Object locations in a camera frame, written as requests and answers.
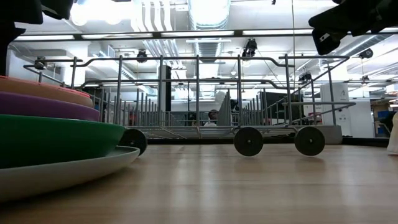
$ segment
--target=wooden floor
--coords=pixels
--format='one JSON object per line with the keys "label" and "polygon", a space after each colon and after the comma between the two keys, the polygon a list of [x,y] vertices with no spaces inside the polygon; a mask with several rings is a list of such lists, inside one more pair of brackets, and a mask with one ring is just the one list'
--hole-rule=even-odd
{"label": "wooden floor", "polygon": [[269,144],[252,158],[232,145],[150,146],[111,176],[0,205],[0,223],[396,224],[398,157],[355,146],[305,157]]}

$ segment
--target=person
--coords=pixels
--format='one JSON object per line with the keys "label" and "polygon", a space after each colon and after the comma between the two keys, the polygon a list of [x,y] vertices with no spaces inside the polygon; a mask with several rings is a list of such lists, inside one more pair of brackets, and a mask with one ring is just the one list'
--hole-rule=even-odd
{"label": "person", "polygon": [[209,121],[206,122],[205,126],[217,126],[218,111],[217,110],[211,110],[208,113],[208,116],[209,116]]}

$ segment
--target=black wheel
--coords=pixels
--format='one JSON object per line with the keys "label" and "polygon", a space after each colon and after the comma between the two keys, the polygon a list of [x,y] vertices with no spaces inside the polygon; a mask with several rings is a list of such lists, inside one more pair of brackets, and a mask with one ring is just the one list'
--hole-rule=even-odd
{"label": "black wheel", "polygon": [[261,152],[262,135],[255,128],[242,128],[235,134],[235,149],[244,156],[255,156]]}
{"label": "black wheel", "polygon": [[119,141],[120,146],[129,146],[139,148],[139,155],[145,152],[148,146],[148,140],[145,134],[136,129],[127,129],[124,131],[122,139]]}
{"label": "black wheel", "polygon": [[301,154],[316,156],[325,148],[325,137],[317,128],[304,127],[294,137],[294,145]]}

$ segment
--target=stacked plates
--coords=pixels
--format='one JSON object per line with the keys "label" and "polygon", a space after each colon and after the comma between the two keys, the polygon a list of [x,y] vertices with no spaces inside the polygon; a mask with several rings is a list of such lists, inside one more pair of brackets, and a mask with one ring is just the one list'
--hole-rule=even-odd
{"label": "stacked plates", "polygon": [[110,174],[139,149],[117,147],[124,127],[99,123],[90,96],[0,77],[0,202]]}

